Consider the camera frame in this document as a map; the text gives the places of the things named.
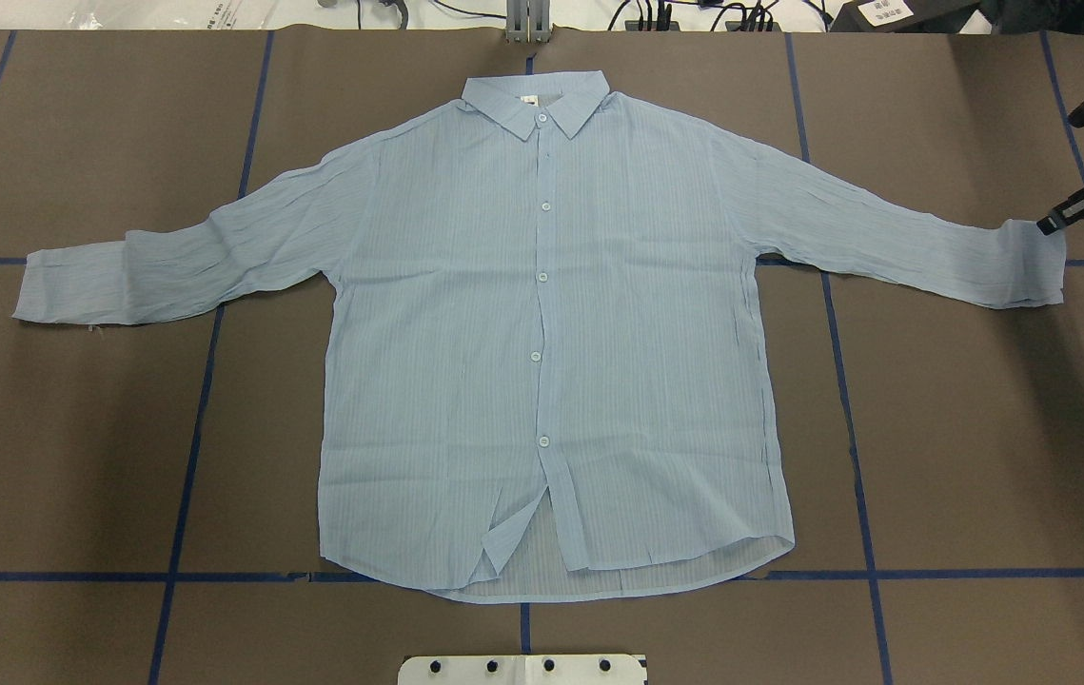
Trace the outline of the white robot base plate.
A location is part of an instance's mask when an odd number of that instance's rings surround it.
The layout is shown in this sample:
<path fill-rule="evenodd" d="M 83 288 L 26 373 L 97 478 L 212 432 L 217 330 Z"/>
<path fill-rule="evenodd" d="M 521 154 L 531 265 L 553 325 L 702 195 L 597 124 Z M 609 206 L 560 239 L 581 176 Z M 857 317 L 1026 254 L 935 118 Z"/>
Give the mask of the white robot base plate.
<path fill-rule="evenodd" d="M 629 654 L 420 656 L 398 684 L 647 684 L 646 657 Z"/>

